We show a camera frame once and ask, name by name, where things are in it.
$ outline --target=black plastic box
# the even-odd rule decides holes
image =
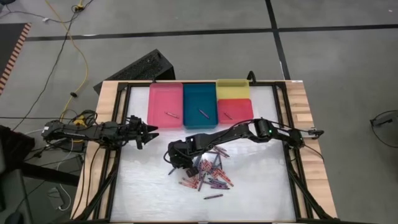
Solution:
[[[175,80],[173,65],[157,49],[136,60],[106,80]],[[102,82],[94,86],[100,94]]]

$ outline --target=gray floor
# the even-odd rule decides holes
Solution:
[[[78,1],[51,0],[64,20]],[[397,1],[272,1],[279,27],[397,24]],[[43,1],[20,0],[12,10],[55,18]],[[60,24],[13,14],[0,22],[32,22],[30,36],[64,35]],[[269,28],[264,1],[95,0],[72,25],[72,34],[114,34],[170,30]],[[320,140],[338,216],[343,220],[395,223],[398,213],[398,151],[381,144],[369,119],[397,108],[398,29],[281,33],[290,76],[304,80],[313,118],[326,133]],[[0,96],[0,116],[23,116],[40,93],[61,41],[26,42]],[[102,79],[159,49],[178,79],[283,79],[271,33],[79,40],[90,77],[71,109],[95,109],[91,88]],[[84,77],[82,58],[67,43],[57,71],[30,116],[59,116]],[[0,120],[13,127],[18,121]],[[26,132],[43,121],[27,120]],[[385,136],[394,143],[392,136]],[[59,160],[62,153],[34,161]]]

